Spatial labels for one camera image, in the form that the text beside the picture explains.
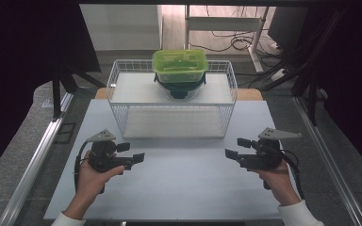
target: white table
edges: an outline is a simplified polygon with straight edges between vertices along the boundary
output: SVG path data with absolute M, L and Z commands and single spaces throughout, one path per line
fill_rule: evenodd
M 103 129 L 113 133 L 118 143 L 131 142 L 131 150 L 118 156 L 145 153 L 145 160 L 110 180 L 85 219 L 159 222 L 280 218 L 278 202 L 258 176 L 224 154 L 224 148 L 254 153 L 239 147 L 237 138 L 257 140 L 266 127 L 274 128 L 266 102 L 237 101 L 224 139 L 123 140 L 107 100 L 92 100 L 44 218 L 55 219 L 71 201 L 74 159 L 82 143 Z

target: black stand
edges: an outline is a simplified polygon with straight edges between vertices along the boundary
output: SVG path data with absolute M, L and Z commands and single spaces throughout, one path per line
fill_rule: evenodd
M 60 83 L 69 93 L 75 93 L 78 89 L 78 85 L 75 83 L 73 75 L 71 72 L 74 72 L 76 75 L 90 82 L 97 88 L 103 88 L 105 84 L 91 77 L 87 73 L 83 73 L 80 70 L 73 67 L 66 67 L 69 70 L 57 70 L 54 74 L 54 79 L 52 80 L 52 90 L 54 97 L 54 117 L 53 121 L 56 121 L 61 116 L 61 106 L 60 106 Z
M 349 4 L 346 4 L 346 6 L 336 8 L 329 24 L 325 27 L 325 30 L 322 32 L 322 35 L 319 41 L 317 42 L 317 45 L 315 46 L 313 53 L 310 55 L 310 57 L 302 66 L 300 66 L 299 68 L 297 68 L 292 72 L 285 74 L 276 81 L 269 83 L 262 89 L 263 91 L 273 89 L 299 74 L 300 76 L 298 77 L 298 80 L 295 82 L 295 84 L 292 87 L 291 90 L 292 95 L 301 96 L 309 86 L 309 100 L 308 100 L 309 103 L 308 103 L 307 115 L 314 125 L 316 125 L 315 106 L 317 101 L 316 92 L 317 92 L 317 79 L 318 79 L 317 75 L 314 72 L 315 62 L 318 59 L 328 39 L 330 38 L 332 32 L 337 27 L 337 24 L 339 23 L 340 19 L 345 13 L 348 5 Z

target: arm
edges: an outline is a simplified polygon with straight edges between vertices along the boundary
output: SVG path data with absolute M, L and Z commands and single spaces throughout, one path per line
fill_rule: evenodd
M 296 194 L 290 182 L 288 166 L 283 160 L 274 170 L 252 170 L 267 182 L 275 199 L 280 202 L 278 211 L 286 226 L 323 226 L 307 209 L 305 201 Z
M 85 158 L 88 158 L 89 154 L 90 151 L 85 154 Z M 67 209 L 58 216 L 53 225 L 83 225 L 85 220 L 82 220 L 82 218 L 95 201 L 96 196 L 99 195 L 105 183 L 111 177 L 119 175 L 123 171 L 124 167 L 120 166 L 107 172 L 99 173 L 84 160 L 79 171 L 78 189 Z

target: white sleeve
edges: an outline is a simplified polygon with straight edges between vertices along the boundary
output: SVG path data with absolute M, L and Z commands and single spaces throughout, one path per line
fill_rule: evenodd
M 63 213 L 60 213 L 52 226 L 82 226 L 84 223 L 85 220 L 68 218 Z
M 305 201 L 288 206 L 278 206 L 285 226 L 324 226 L 308 210 Z

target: white wire basket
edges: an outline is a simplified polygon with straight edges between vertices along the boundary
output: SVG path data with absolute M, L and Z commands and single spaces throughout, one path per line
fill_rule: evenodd
M 206 84 L 190 100 L 169 98 L 155 82 L 152 60 L 116 60 L 107 99 L 123 137 L 222 138 L 237 100 L 230 61 L 208 61 Z

